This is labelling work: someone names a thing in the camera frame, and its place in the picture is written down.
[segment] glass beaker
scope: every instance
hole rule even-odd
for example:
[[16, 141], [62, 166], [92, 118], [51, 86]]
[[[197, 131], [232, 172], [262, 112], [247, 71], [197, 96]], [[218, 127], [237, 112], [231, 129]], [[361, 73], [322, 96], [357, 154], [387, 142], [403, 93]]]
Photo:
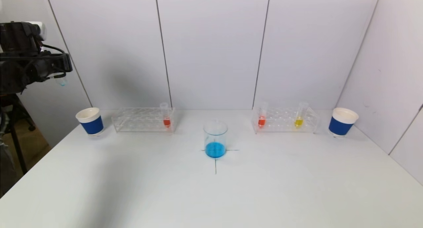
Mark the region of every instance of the glass beaker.
[[204, 124], [204, 151], [212, 158], [219, 158], [226, 152], [226, 132], [228, 126], [218, 120]]

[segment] white backdrop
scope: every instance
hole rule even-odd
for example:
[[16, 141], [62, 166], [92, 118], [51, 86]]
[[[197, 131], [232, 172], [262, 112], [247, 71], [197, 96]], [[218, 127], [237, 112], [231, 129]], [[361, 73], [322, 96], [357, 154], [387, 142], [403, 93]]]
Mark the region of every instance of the white backdrop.
[[391, 157], [423, 185], [423, 110], [398, 142]]
[[50, 0], [93, 106], [170, 105], [156, 0]]
[[333, 109], [377, 0], [270, 0], [255, 101]]
[[379, 0], [338, 106], [390, 153], [423, 103], [423, 0]]
[[157, 0], [172, 103], [251, 109], [268, 0]]

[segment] paper cup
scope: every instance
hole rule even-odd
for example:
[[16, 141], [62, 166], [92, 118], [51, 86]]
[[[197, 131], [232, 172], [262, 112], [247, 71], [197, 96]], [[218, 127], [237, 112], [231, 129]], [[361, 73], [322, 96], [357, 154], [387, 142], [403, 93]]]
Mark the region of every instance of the paper cup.
[[101, 121], [100, 109], [96, 107], [87, 108], [78, 112], [76, 118], [88, 135], [98, 135], [104, 129], [103, 121]]
[[329, 130], [335, 136], [344, 136], [348, 133], [357, 119], [357, 113], [347, 108], [337, 107], [333, 110]]

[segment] test tube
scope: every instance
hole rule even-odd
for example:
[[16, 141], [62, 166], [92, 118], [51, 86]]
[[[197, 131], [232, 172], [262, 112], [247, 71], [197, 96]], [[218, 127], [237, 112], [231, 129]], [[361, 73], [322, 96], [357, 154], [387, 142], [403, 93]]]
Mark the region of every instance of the test tube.
[[269, 104], [267, 102], [262, 102], [260, 104], [260, 108], [258, 110], [258, 127], [263, 128], [266, 124], [266, 115], [267, 115], [267, 107]]
[[163, 102], [160, 103], [160, 110], [162, 111], [163, 116], [163, 124], [166, 128], [170, 128], [171, 126], [171, 117], [169, 115], [169, 106], [168, 103]]
[[52, 73], [52, 74], [49, 75], [49, 77], [54, 78], [58, 85], [65, 86], [65, 85], [68, 84], [68, 79], [66, 78], [66, 76], [59, 77], [59, 78], [55, 77], [55, 76], [59, 76], [59, 75], [62, 75], [62, 74], [63, 73]]
[[226, 152], [226, 132], [228, 126], [218, 120], [204, 124], [204, 151], [212, 158], [219, 158]]
[[304, 122], [304, 117], [305, 117], [305, 113], [307, 112], [307, 109], [308, 109], [308, 103], [306, 102], [299, 103], [298, 112], [296, 113], [296, 118], [294, 123], [297, 129], [302, 127], [302, 123]]

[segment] orange liquid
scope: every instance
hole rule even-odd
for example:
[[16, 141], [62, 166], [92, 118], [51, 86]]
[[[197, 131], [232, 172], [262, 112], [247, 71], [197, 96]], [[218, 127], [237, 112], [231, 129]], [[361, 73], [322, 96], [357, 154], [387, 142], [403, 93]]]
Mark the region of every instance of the orange liquid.
[[263, 128], [265, 124], [266, 124], [266, 117], [265, 116], [260, 116], [258, 118], [258, 127], [259, 128]]
[[169, 118], [163, 119], [163, 124], [166, 128], [169, 128], [171, 126], [171, 120]]

